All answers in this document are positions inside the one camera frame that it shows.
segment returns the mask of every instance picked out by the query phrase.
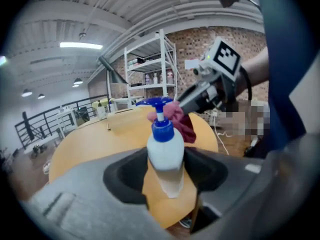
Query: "floor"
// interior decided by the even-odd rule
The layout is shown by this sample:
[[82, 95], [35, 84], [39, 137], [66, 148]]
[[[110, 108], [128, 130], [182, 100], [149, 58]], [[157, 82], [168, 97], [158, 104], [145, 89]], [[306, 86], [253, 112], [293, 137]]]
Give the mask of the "floor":
[[[242, 157], [246, 147], [250, 145], [249, 140], [239, 136], [220, 136], [226, 149], [231, 156]], [[54, 154], [59, 141], [53, 140], [47, 144], [47, 149], [36, 158], [31, 158], [30, 154], [23, 154], [21, 150], [12, 164], [12, 173], [8, 176], [13, 190], [19, 200], [28, 200], [35, 192], [39, 191], [48, 183], [48, 175], [43, 173], [43, 165]], [[222, 144], [218, 141], [219, 152], [227, 154]], [[167, 230], [179, 239], [190, 236], [190, 231], [182, 227], [179, 222], [167, 228]]]

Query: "pixelated area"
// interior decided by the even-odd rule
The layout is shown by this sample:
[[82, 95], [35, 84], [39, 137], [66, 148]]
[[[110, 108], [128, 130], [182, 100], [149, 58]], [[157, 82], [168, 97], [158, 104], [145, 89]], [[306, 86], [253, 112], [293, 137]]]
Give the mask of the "pixelated area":
[[241, 100], [233, 112], [219, 113], [219, 126], [228, 135], [247, 136], [251, 140], [261, 138], [270, 129], [270, 110], [267, 102]]
[[226, 48], [226, 49], [221, 49], [220, 53], [223, 54], [222, 56], [219, 55], [218, 56], [218, 60], [223, 63], [224, 65], [226, 65], [230, 70], [233, 70], [233, 68], [235, 67], [236, 61], [237, 61], [237, 55], [232, 54], [231, 55], [231, 51]]

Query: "black railing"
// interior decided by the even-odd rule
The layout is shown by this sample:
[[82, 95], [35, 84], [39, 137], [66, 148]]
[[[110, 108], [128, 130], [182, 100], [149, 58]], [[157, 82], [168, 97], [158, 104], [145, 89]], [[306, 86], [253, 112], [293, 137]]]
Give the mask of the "black railing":
[[[92, 108], [92, 102], [105, 98], [107, 95], [99, 95], [85, 99], [76, 100], [63, 104], [62, 107], [70, 106], [76, 111], [75, 118], [83, 118], [85, 121], [96, 116], [95, 110]], [[14, 127], [19, 136], [20, 142], [24, 149], [28, 145], [52, 136], [58, 129], [57, 120], [54, 117], [58, 113], [60, 106], [48, 109], [44, 112], [36, 114], [24, 121], [17, 123]], [[62, 117], [64, 127], [72, 126], [75, 123], [70, 114]]]

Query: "yellow object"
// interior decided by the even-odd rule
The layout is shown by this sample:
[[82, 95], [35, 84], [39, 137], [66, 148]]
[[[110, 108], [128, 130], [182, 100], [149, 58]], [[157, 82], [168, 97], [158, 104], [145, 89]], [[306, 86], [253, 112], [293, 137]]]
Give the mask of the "yellow object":
[[[49, 182], [81, 163], [145, 147], [152, 133], [147, 114], [154, 111], [154, 108], [143, 106], [139, 109], [139, 115], [132, 110], [122, 112], [135, 123], [127, 127], [118, 127], [116, 131], [112, 128], [108, 130], [108, 119], [104, 119], [95, 123], [88, 121], [68, 134], [51, 159]], [[185, 143], [185, 147], [217, 152], [218, 143], [211, 127], [198, 115], [191, 113], [189, 116], [197, 138], [194, 143]], [[164, 229], [188, 215], [195, 207], [197, 196], [197, 190], [184, 170], [184, 183], [180, 195], [177, 198], [168, 198], [162, 191], [149, 161], [142, 193], [146, 195], [149, 212]]]
[[[106, 106], [108, 106], [108, 99], [107, 98], [100, 99], [100, 103], [101, 103], [101, 106], [106, 107]], [[95, 101], [95, 102], [92, 103], [92, 107], [94, 109], [97, 109], [98, 104], [99, 104], [99, 102]]]

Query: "ceiling lamp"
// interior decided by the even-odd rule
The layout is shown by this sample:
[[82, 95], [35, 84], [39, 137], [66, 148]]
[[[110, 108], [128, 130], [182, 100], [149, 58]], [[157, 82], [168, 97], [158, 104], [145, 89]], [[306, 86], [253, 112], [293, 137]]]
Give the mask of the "ceiling lamp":
[[76, 80], [74, 80], [73, 85], [81, 85], [84, 81], [82, 81], [80, 78], [77, 78]]
[[28, 89], [24, 89], [23, 93], [21, 94], [22, 97], [27, 97], [30, 96], [32, 94], [32, 91], [28, 90]]
[[93, 44], [93, 43], [85, 43], [85, 42], [61, 42], [60, 47], [61, 48], [65, 48], [65, 47], [89, 48], [89, 49], [101, 50], [103, 45]]
[[5, 56], [0, 56], [0, 66], [2, 66], [3, 64], [5, 64], [7, 61]]

